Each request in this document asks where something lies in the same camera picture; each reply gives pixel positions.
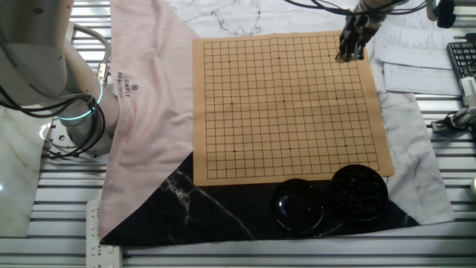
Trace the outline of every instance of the go board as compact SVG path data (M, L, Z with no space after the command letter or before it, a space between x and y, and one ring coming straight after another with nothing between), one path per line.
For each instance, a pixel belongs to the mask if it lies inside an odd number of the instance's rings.
M339 34L194 40L195 185L393 175L368 56L336 63Z

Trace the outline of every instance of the pink cloth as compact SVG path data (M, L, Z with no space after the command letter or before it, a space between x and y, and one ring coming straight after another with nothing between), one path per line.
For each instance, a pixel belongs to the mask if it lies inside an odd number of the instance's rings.
M192 152L192 40L163 0L111 0L120 116L101 196L102 239Z

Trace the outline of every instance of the white power strip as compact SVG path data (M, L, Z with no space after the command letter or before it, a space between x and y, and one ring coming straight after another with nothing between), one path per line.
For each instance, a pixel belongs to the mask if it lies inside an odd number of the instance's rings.
M120 247L99 244L99 203L86 205L86 268L122 268Z

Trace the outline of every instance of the keyboard key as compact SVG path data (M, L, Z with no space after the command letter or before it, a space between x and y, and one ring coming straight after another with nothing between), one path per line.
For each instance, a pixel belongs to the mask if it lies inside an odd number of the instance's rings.
M472 43L463 43L461 44L461 48L473 48L473 44Z

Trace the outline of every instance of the black marble cloth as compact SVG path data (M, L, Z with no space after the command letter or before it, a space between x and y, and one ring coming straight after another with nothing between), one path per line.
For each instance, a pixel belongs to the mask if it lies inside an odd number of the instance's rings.
M326 194L330 181L312 182ZM241 240L310 239L356 235L419 224L389 202L385 213L356 223L326 204L322 226L308 235L282 229L271 212L279 183L196 187L192 153L134 213L101 241L118 246L172 246Z

